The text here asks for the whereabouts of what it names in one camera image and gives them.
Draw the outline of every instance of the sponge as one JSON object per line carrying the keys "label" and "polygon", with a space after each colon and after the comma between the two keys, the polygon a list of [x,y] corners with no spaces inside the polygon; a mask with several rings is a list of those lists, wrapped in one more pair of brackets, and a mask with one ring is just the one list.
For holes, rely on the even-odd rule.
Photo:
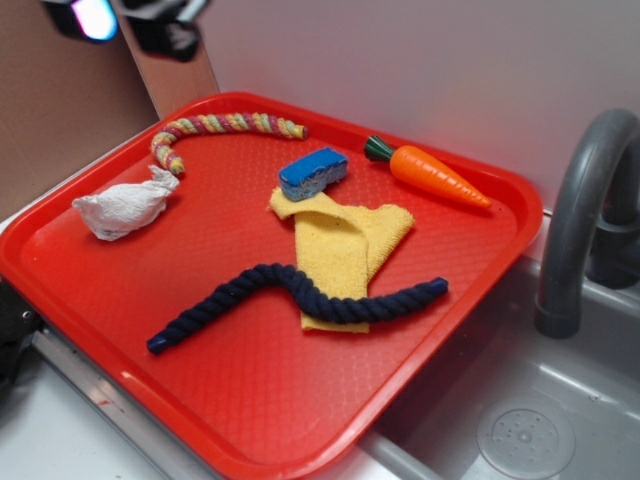
{"label": "sponge", "polygon": [[313,197],[346,175],[347,157],[323,148],[283,168],[279,177],[284,195],[297,202]]}

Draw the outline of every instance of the faucet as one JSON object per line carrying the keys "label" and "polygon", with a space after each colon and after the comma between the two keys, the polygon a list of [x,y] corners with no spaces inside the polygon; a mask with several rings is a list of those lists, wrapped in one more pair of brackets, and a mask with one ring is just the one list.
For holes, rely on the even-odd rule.
{"label": "faucet", "polygon": [[576,147],[553,211],[536,297],[542,334],[578,332],[585,273],[609,288],[640,278],[639,186],[640,121],[605,111]]}

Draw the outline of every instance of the gray sink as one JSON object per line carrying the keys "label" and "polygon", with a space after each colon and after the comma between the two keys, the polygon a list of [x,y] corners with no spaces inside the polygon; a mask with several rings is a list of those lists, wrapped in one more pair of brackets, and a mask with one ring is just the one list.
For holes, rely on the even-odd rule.
{"label": "gray sink", "polygon": [[521,259],[376,423],[399,476],[640,478],[640,302],[587,281],[579,332],[548,338],[538,274]]}

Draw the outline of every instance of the yellow sponge cloth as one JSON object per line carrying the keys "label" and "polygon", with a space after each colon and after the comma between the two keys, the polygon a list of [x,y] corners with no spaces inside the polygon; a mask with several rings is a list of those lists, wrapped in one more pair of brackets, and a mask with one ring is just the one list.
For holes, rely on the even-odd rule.
{"label": "yellow sponge cloth", "polygon": [[[413,216],[396,205],[376,210],[343,206],[324,193],[292,202],[277,188],[270,206],[284,220],[295,217],[298,268],[327,296],[359,299],[393,249],[413,226]],[[368,333],[368,323],[336,325],[302,314],[305,330]]]}

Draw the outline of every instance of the blue rope toy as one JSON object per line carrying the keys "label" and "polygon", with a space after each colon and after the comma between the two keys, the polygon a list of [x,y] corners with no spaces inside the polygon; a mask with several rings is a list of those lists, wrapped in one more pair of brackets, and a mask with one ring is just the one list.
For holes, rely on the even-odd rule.
{"label": "blue rope toy", "polygon": [[448,285],[444,278],[437,277],[391,295],[341,300],[320,292],[313,281],[293,265],[260,264],[220,285],[202,302],[182,312],[147,341],[147,349],[158,355],[178,345],[263,287],[284,287],[307,315],[327,322],[348,324],[387,322],[419,312],[445,294]]}

